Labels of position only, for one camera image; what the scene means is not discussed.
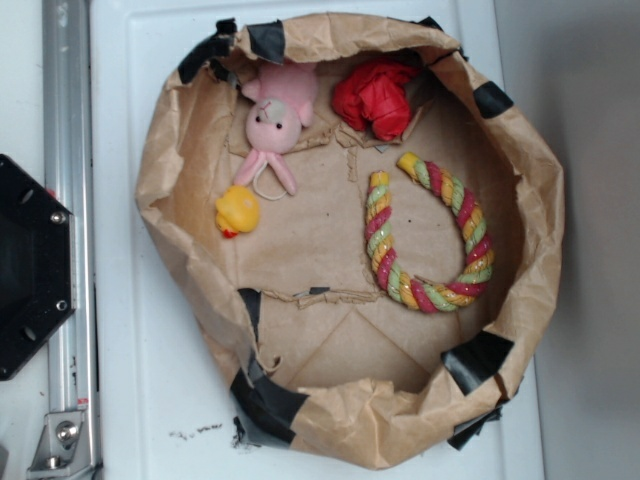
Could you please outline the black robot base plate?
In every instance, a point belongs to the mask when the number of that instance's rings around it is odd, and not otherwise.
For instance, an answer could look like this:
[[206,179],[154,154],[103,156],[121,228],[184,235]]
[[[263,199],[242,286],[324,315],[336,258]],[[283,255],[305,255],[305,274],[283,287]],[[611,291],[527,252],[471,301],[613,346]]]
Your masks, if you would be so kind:
[[1,156],[1,379],[8,381],[74,312],[72,220]]

